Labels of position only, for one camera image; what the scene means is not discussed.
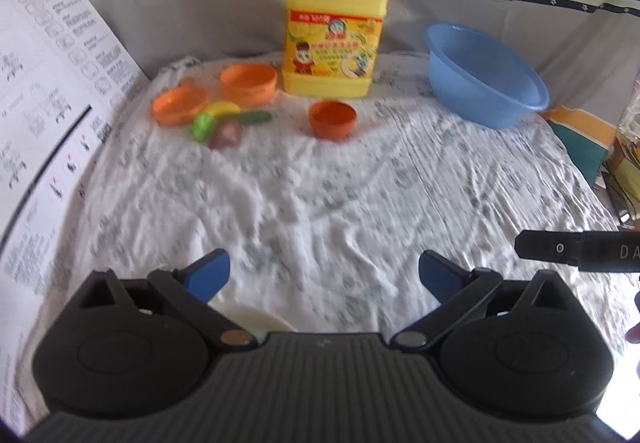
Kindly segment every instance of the yellow fabric strip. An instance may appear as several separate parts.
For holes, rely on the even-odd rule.
[[[616,139],[617,128],[615,126],[579,108],[562,106],[541,112],[540,116],[559,125],[567,126],[604,148],[609,148],[613,144],[613,140]]]

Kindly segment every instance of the small orange cup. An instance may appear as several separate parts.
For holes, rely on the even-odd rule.
[[[316,136],[338,141],[347,136],[356,123],[357,113],[351,105],[327,100],[309,107],[309,123]]]
[[[225,100],[241,107],[256,107],[271,102],[276,92],[278,73],[264,64],[233,64],[220,73]]]
[[[151,104],[151,114],[161,125],[185,125],[207,106],[207,91],[201,87],[178,86],[163,92]]]

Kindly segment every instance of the product label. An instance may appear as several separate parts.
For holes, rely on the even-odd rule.
[[[290,10],[283,70],[331,78],[370,78],[381,18]]]

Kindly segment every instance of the yellow dish soap bottle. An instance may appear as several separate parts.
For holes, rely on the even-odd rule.
[[[388,0],[287,0],[282,77],[299,96],[367,95]]]

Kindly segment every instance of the green toy vegetable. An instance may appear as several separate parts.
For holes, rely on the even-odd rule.
[[[239,112],[238,114],[230,114],[227,118],[233,118],[243,125],[254,125],[257,123],[265,123],[271,121],[271,113],[266,110],[248,110]]]
[[[208,112],[199,113],[191,123],[191,136],[198,143],[204,143],[216,126],[216,119]]]

